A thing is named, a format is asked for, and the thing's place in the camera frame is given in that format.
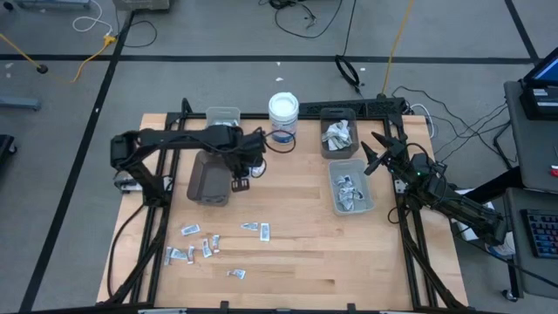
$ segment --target wooden tabletop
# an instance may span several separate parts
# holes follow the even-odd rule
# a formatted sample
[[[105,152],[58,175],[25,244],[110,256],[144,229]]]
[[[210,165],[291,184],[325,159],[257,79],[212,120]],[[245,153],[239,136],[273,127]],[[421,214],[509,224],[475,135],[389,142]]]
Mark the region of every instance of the wooden tabletop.
[[[141,128],[163,129],[165,117],[145,114]],[[204,119],[189,119],[186,129],[202,129],[205,123]],[[424,117],[404,116],[404,123],[408,142],[419,143],[433,156]],[[269,121],[242,121],[245,133],[258,126],[269,130]],[[371,131],[383,133],[381,122],[358,121],[357,128],[360,140],[377,152],[384,151],[371,136]],[[251,180],[249,191],[231,194],[222,208],[201,206],[186,197],[197,150],[181,151],[165,246],[187,249],[193,244],[195,263],[173,260],[170,266],[162,266],[155,306],[218,308],[221,301],[229,301],[231,308],[252,309],[341,310],[347,303],[356,304],[359,310],[412,309],[399,228],[386,218],[395,206],[391,176],[385,167],[379,167],[369,177],[376,202],[371,212],[334,215],[329,160],[320,154],[319,138],[319,121],[300,120],[295,151],[265,153],[265,175]],[[157,158],[154,154],[145,160],[152,171]],[[353,158],[365,160],[362,148]],[[123,196],[115,231],[140,204],[139,193]],[[427,208],[421,215],[432,267],[454,296],[467,304],[447,218]],[[145,218],[146,210],[119,239],[113,290],[137,262]],[[261,242],[259,232],[241,229],[244,222],[268,222],[271,241]],[[196,223],[200,233],[181,235],[181,228]],[[203,258],[202,239],[214,234],[221,236],[221,252]],[[151,269],[148,265],[144,275],[144,300]],[[233,269],[246,270],[246,277],[227,276]],[[416,269],[418,282],[423,283],[422,272],[418,266]],[[420,288],[422,302],[427,304],[423,284]],[[106,271],[98,296],[99,301],[105,299]]]

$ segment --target floor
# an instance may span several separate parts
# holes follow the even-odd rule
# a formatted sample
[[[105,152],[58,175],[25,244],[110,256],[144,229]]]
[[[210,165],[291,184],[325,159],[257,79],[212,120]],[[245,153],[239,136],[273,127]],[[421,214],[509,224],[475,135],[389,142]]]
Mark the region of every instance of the floor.
[[[103,20],[115,25],[112,2],[99,2]],[[469,124],[502,105],[503,83],[524,76],[532,68],[533,57],[510,15],[510,3],[534,52],[539,57],[550,53],[558,42],[555,0],[420,0],[396,52],[399,57],[417,58],[396,60],[388,93],[399,85],[425,90]],[[307,32],[317,33],[331,19],[337,4],[337,0],[308,1],[318,23]],[[405,0],[357,1],[347,56],[377,57],[354,64],[365,83],[362,93],[366,98],[376,97],[381,89],[385,57],[406,5]],[[0,94],[38,98],[43,103],[38,112],[0,109],[0,133],[16,136],[19,146],[16,158],[0,177],[0,312],[19,310],[92,114],[98,114],[99,121],[33,310],[95,302],[120,199],[111,183],[108,143],[114,134],[136,128],[143,113],[178,111],[183,97],[195,111],[236,106],[251,113],[266,112],[269,97],[282,91],[293,92],[301,102],[357,99],[333,62],[322,57],[343,51],[351,6],[352,1],[343,1],[331,27],[317,39],[296,38],[278,30],[274,10],[256,0],[180,0],[174,1],[168,13],[137,14],[133,21],[152,22],[158,30],[157,40],[146,48],[124,48],[97,113],[93,104],[114,45],[87,65],[78,83],[68,85],[52,75],[37,74],[7,44],[0,44],[0,64],[5,65],[0,66]],[[305,32],[308,21],[299,9],[282,11],[279,21],[290,30]],[[106,33],[103,25],[87,33],[72,29],[75,17],[98,14],[95,6],[92,10],[31,7],[9,13],[0,9],[0,31],[24,51],[41,55],[40,62],[50,67],[50,73],[71,78],[79,65],[76,60],[97,51]],[[121,25],[125,19],[126,13],[120,12]],[[80,22],[84,23],[78,27],[88,26],[86,21]],[[139,24],[132,27],[126,42],[145,43],[152,35],[147,24]],[[165,55],[191,58],[149,61],[149,56]],[[396,94],[411,104],[423,104],[434,116],[450,119],[458,131],[465,130],[440,104],[424,95],[402,89]],[[504,110],[484,129],[507,119]],[[440,149],[454,134],[443,120],[435,119],[434,126],[432,144]],[[490,143],[496,132],[483,137]],[[463,141],[442,148],[437,159],[444,159]],[[513,158],[511,131],[500,142]],[[476,138],[446,163],[448,180],[464,188],[505,171],[502,161]],[[500,290],[508,288],[507,267],[461,242],[456,246],[472,306],[508,313],[549,313],[558,308],[555,300],[541,297],[526,296],[517,304],[504,300]]]

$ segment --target white lid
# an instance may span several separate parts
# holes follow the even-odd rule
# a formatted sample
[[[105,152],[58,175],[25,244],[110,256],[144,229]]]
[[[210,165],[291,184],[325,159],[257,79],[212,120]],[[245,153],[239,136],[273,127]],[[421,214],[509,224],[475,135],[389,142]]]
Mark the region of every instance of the white lid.
[[[298,115],[298,99],[290,92],[278,92],[269,100],[269,114],[273,119],[295,118]]]

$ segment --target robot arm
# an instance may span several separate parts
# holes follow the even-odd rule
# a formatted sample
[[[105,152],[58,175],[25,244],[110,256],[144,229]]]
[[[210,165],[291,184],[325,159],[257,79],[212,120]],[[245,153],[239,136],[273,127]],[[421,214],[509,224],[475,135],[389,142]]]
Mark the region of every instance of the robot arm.
[[[366,174],[370,175],[379,165],[384,165],[406,185],[407,205],[411,208],[429,206],[449,218],[465,223],[481,240],[490,245],[504,242],[507,225],[502,215],[453,191],[444,176],[445,165],[435,163],[428,158],[426,152],[415,154],[411,160],[407,160],[407,147],[416,144],[404,145],[398,139],[372,134],[387,150],[378,157],[376,152],[362,142],[369,164],[364,171]]]
[[[259,167],[265,153],[265,134],[261,128],[244,135],[238,126],[210,126],[200,131],[126,132],[111,140],[111,166],[128,172],[142,187],[148,206],[164,206],[168,193],[162,177],[154,176],[143,160],[160,149],[204,149],[220,155],[233,174],[233,192],[249,189],[249,169]]]

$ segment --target gray plastic bin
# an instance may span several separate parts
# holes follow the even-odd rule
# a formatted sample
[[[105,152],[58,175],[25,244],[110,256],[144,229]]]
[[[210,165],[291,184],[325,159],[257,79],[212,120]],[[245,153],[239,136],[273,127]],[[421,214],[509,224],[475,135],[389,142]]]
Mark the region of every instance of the gray plastic bin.
[[[206,110],[206,127],[222,124],[240,126],[241,110],[236,107],[209,107]]]
[[[195,155],[187,198],[201,205],[225,206],[231,181],[230,170],[221,157],[200,151]]]
[[[349,147],[339,149],[336,151],[330,151],[328,148],[328,142],[322,142],[322,134],[324,134],[328,127],[332,124],[346,119],[349,123],[347,127],[349,128],[350,138],[352,139],[352,144]],[[358,144],[358,132],[357,132],[357,115],[355,111],[350,108],[324,108],[320,112],[320,143],[322,145],[322,157],[325,159],[349,159],[359,147]]]
[[[368,185],[369,177],[364,174],[365,168],[366,164],[360,159],[334,160],[330,162],[331,195],[333,196],[334,204],[333,212],[336,215],[362,214],[374,209],[375,204]],[[335,179],[339,175],[349,175],[354,187],[363,193],[363,200],[355,200],[354,209],[351,211],[345,211],[343,205],[338,200],[339,186],[335,184]]]

